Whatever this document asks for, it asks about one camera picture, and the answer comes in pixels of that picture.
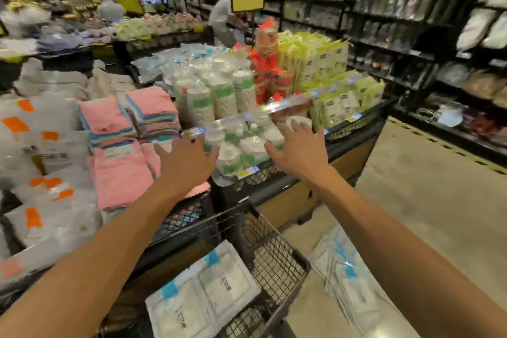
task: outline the metal wire basket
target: metal wire basket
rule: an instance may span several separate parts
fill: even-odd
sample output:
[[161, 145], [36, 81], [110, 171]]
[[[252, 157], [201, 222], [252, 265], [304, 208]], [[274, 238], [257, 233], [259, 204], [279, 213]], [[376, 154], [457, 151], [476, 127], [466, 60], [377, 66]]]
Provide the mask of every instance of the metal wire basket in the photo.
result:
[[269, 336], [287, 315], [311, 269], [309, 262], [249, 203], [189, 226], [172, 238], [182, 234], [188, 239], [204, 238], [211, 248], [227, 239], [262, 287], [218, 337]]

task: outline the beige floor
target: beige floor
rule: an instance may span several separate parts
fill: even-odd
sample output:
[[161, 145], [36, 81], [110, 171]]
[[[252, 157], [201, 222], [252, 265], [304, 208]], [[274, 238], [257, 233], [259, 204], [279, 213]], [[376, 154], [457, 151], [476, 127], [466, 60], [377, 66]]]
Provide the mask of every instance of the beige floor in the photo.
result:
[[[387, 123], [357, 190], [440, 252], [507, 310], [507, 177]], [[325, 207], [284, 235], [306, 257], [336, 221]], [[386, 303], [372, 338], [418, 335]], [[310, 272], [288, 322], [298, 337], [359, 337]]]

